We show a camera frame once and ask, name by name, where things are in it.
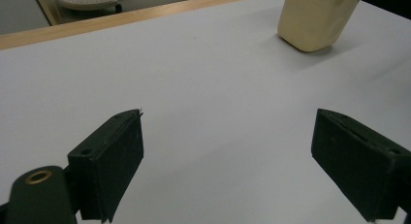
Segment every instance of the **white tabletop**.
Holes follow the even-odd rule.
[[[114,223],[365,223],[311,157],[315,115],[410,148],[411,21],[360,3],[334,46],[304,54],[276,35],[283,2],[1,50],[0,203],[18,176],[67,166],[105,120],[142,108],[145,157]]]

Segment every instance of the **background table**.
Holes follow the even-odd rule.
[[[29,44],[74,36],[81,33],[116,27],[122,24],[134,23],[160,16],[189,12],[235,1],[238,0],[188,0],[112,16],[96,17],[51,27],[4,34],[0,35],[0,49],[27,46]]]
[[[114,223],[365,223],[311,158],[315,114],[409,148],[411,22],[360,3],[333,47],[304,54],[276,35],[283,2],[1,50],[0,201],[17,176],[65,167],[106,119],[142,108],[145,157]]]

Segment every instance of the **wooden table edge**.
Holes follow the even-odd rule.
[[[0,49],[16,48],[111,28],[160,16],[184,13],[240,0],[187,0],[132,12],[0,35]]]

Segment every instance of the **brass insert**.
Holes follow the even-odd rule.
[[[38,171],[28,176],[25,180],[27,184],[33,185],[36,183],[41,183],[48,179],[52,175],[52,172],[49,170]]]

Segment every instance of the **screw hole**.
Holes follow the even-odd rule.
[[[90,153],[91,153],[91,149],[84,149],[84,150],[81,151],[82,155],[88,155]]]
[[[37,173],[34,173],[30,176],[28,176],[25,180],[27,184],[36,184],[45,181],[51,176],[52,172],[51,171],[39,171]]]

